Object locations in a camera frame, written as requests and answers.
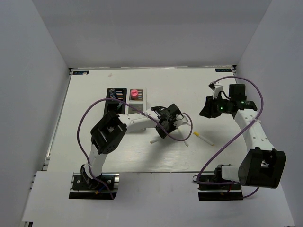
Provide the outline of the pale yellow white marker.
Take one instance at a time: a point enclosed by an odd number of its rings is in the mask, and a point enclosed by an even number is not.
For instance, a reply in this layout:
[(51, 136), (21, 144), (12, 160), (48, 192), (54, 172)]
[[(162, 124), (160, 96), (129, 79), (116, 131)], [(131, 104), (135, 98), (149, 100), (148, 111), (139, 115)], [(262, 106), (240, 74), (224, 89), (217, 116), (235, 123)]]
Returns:
[(185, 137), (184, 133), (182, 132), (182, 130), (181, 130), (180, 128), (178, 128), (177, 131), (178, 131), (180, 137), (184, 140), (183, 142), (184, 142), (185, 146), (188, 147), (189, 144), (188, 144), (187, 141), (185, 140), (186, 137)]

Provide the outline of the blue white glue tube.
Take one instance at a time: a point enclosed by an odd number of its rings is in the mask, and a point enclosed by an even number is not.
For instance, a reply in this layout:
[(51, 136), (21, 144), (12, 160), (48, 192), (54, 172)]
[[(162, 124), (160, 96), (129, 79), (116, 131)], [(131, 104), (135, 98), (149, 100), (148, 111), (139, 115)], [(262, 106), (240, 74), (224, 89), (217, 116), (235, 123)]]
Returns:
[(114, 88), (109, 89), (109, 96), (114, 100), (118, 100), (118, 96)]

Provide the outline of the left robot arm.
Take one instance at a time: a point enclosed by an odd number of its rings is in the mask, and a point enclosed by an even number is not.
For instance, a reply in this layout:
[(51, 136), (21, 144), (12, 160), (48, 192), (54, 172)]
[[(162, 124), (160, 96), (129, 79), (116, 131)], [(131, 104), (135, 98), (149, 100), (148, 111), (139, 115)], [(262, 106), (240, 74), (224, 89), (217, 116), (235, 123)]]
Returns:
[(164, 139), (187, 123), (188, 118), (175, 104), (169, 107), (155, 106), (144, 112), (131, 114), (107, 112), (90, 131), (89, 162), (82, 165), (80, 169), (85, 185), (91, 189), (99, 186), (105, 159), (109, 153), (117, 149), (125, 134), (154, 128), (159, 137)]

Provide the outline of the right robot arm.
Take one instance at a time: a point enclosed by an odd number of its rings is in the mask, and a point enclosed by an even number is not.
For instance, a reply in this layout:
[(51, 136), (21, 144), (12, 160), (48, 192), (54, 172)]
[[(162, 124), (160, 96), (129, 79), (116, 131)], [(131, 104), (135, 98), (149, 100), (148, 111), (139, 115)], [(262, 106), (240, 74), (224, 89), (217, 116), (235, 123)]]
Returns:
[(218, 165), (210, 178), (199, 176), (199, 184), (216, 185), (226, 188), (233, 183), (242, 186), (277, 188), (286, 163), (286, 155), (270, 143), (261, 123), (260, 110), (253, 101), (247, 100), (244, 84), (231, 84), (229, 94), (222, 97), (223, 86), (218, 83), (209, 86), (213, 94), (206, 97), (200, 116), (216, 118), (221, 114), (232, 115), (241, 129), (239, 136), (244, 138), (247, 154), (240, 165)]

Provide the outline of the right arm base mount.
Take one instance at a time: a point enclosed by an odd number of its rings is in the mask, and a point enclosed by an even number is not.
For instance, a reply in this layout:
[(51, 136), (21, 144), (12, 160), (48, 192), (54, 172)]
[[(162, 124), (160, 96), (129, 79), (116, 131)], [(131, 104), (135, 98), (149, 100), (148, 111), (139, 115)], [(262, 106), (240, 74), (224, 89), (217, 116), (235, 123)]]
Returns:
[(198, 184), (199, 201), (241, 201), (244, 200), (239, 183), (222, 178), (222, 165), (218, 165), (213, 173), (202, 173), (192, 177)]

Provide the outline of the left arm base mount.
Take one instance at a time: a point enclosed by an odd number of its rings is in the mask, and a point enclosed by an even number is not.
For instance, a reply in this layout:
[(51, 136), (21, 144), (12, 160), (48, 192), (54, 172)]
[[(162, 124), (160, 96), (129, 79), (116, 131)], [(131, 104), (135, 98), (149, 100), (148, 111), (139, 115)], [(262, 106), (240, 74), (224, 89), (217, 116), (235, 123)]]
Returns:
[(69, 199), (77, 200), (112, 200), (116, 197), (119, 186), (119, 173), (103, 173), (95, 179), (85, 181), (82, 173), (73, 173)]

